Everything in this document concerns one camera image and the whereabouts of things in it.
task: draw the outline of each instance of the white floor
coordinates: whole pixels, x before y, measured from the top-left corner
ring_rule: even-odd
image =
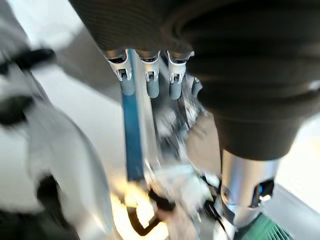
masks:
[[[33,46],[51,46],[59,51],[84,31],[80,19],[67,0],[9,0],[9,3]],[[95,57],[88,58],[87,55],[82,55],[88,53],[86,48],[95,51]],[[74,63],[67,58],[64,61],[66,65],[72,65],[75,69],[73,77],[66,74],[61,66],[39,69],[34,71],[34,75],[43,85],[53,104],[67,113],[89,137],[99,156],[102,159],[118,159],[120,164],[123,164],[123,114],[117,81],[113,79],[107,86],[100,87],[99,92],[103,95],[77,82],[77,77],[75,79],[74,76],[79,76],[81,82],[85,82],[84,79],[87,80],[89,77],[94,82],[95,78],[103,76],[104,68],[109,67],[92,44],[88,47],[84,45],[84,48],[77,52],[77,58],[82,58],[84,65],[78,66],[77,62]],[[276,180],[320,213],[319,169],[320,115],[311,118],[300,130],[290,153],[281,162]],[[1,196],[13,196],[16,202],[19,202],[17,198],[30,194],[27,193],[30,186],[20,185],[19,189],[22,191],[19,194],[7,186],[7,181],[3,181],[5,170],[1,165],[0,173]],[[9,198],[0,204],[7,204],[8,201]]]

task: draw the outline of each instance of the green object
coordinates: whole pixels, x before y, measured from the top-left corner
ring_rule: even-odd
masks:
[[[293,240],[281,227],[260,214],[249,228],[240,230],[238,240]]]

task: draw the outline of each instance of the metal bracket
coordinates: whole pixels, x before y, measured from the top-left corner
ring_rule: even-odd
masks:
[[[175,63],[172,61],[169,51],[167,53],[170,83],[173,84],[175,81],[178,81],[178,84],[181,84],[186,72],[186,62]]]
[[[126,58],[121,63],[114,63],[110,61],[110,59],[105,57],[120,82],[122,82],[123,80],[130,81],[132,78],[131,62],[128,55],[128,49],[125,50],[125,55]]]

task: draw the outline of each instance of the robotic arm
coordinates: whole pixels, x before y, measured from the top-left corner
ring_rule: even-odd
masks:
[[[117,75],[135,92],[125,49],[159,93],[159,51],[168,51],[169,94],[186,69],[213,113],[222,151],[226,219],[249,224],[271,198],[280,159],[304,118],[319,111],[320,3],[314,0],[70,0]]]

